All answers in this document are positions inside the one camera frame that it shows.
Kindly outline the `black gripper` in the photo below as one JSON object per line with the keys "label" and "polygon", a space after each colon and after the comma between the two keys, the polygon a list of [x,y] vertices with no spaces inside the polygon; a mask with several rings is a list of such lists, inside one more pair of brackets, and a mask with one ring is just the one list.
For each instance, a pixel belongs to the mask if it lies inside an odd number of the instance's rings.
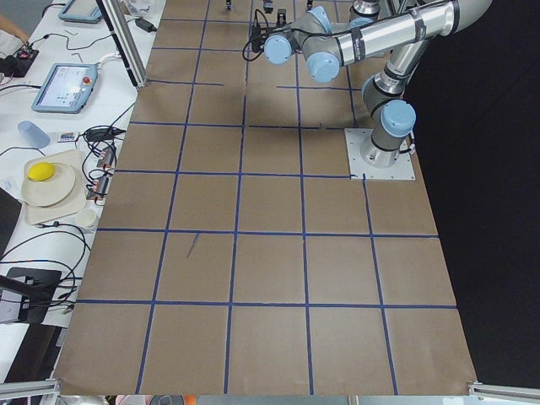
{"label": "black gripper", "polygon": [[286,13],[286,10],[278,10],[276,25],[271,27],[265,14],[261,10],[255,11],[251,26],[251,50],[253,52],[262,53],[268,38],[271,38],[268,46],[269,51],[289,50],[289,41],[285,37],[273,35],[275,30],[287,24]]}

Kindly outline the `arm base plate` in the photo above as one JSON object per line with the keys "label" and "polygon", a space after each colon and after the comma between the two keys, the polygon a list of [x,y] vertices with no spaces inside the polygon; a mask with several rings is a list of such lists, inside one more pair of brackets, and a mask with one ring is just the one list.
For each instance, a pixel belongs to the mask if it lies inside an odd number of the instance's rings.
{"label": "arm base plate", "polygon": [[367,181],[415,181],[412,157],[402,139],[399,149],[383,151],[372,143],[369,128],[346,128],[344,130],[349,176],[353,180]]}

